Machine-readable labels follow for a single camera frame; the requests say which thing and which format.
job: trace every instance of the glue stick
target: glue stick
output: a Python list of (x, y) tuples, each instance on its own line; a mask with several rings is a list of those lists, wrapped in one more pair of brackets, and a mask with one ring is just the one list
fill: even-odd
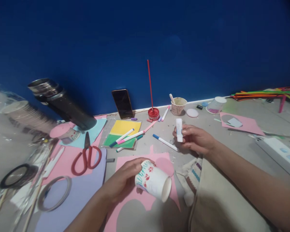
[(176, 136), (178, 142), (183, 142), (183, 135), (181, 131), (183, 130), (183, 121), (182, 119), (176, 119)]

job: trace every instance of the scissors handle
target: scissors handle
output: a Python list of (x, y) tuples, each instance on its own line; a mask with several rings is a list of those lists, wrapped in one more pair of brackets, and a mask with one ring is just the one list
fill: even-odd
[[(99, 152), (99, 158), (98, 158), (97, 162), (96, 162), (93, 166), (91, 166), (92, 148), (95, 148), (95, 149)], [(102, 157), (102, 152), (101, 152), (101, 150), (100, 150), (98, 147), (96, 147), (96, 146), (90, 146), (90, 147), (89, 147), (89, 154), (88, 154), (88, 168), (89, 168), (89, 169), (94, 169), (96, 166), (98, 166), (98, 164), (99, 164), (100, 161), (101, 161), (101, 157)]]
[[(86, 150), (87, 149), (83, 149), (83, 152), (80, 152), (77, 157), (73, 160), (72, 166), (71, 166), (71, 172), (73, 175), (75, 176), (81, 176), (82, 174), (84, 174), (87, 170), (87, 157), (86, 157)], [(78, 161), (78, 159), (81, 157), (81, 155), (83, 156), (83, 162), (84, 162), (84, 169), (81, 172), (76, 172), (75, 171), (75, 165)]]

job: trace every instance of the black thermos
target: black thermos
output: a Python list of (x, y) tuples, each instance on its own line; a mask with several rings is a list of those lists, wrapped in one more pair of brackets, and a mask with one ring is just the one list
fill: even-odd
[(77, 106), (56, 82), (43, 78), (31, 82), (28, 88), (38, 101), (55, 111), (63, 120), (73, 122), (84, 131), (96, 125), (97, 120)]

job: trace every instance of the white power strip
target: white power strip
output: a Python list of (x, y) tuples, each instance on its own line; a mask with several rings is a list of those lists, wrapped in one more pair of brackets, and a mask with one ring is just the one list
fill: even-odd
[(290, 148), (276, 138), (256, 140), (256, 143), (290, 174)]

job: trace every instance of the red scissors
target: red scissors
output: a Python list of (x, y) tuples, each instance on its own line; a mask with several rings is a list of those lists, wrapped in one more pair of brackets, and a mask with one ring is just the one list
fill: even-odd
[[(99, 152), (98, 161), (93, 166), (91, 166), (92, 148), (95, 148)], [(89, 151), (88, 151), (88, 161), (87, 161), (87, 156), (86, 156), (86, 150), (87, 149), (89, 149)], [(76, 162), (78, 161), (78, 159), (81, 157), (81, 155), (83, 156), (84, 169), (81, 172), (76, 172), (75, 171), (75, 165), (76, 165)], [(82, 174), (84, 174), (86, 172), (87, 168), (94, 169), (96, 166), (98, 166), (98, 164), (101, 161), (101, 157), (102, 157), (101, 150), (98, 147), (96, 147), (96, 146), (90, 146), (89, 133), (86, 132), (85, 146), (84, 146), (83, 152), (80, 152), (77, 155), (77, 157), (74, 159), (74, 161), (72, 163), (72, 166), (71, 166), (71, 172), (73, 173), (73, 175), (81, 176)]]

